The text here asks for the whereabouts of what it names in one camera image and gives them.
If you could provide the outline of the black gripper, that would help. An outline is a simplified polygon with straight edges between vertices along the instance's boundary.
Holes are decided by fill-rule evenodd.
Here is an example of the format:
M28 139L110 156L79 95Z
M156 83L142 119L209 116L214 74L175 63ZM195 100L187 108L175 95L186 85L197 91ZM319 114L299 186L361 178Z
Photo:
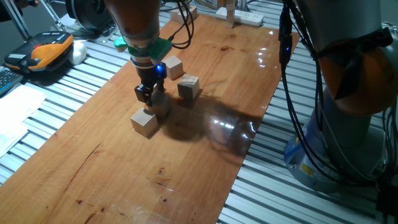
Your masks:
M164 92L164 79L160 78L157 81L156 66L151 67L136 67L137 74L141 79L141 84L134 88L137 99L147 106L152 106L152 92L154 85L157 82L158 91Z

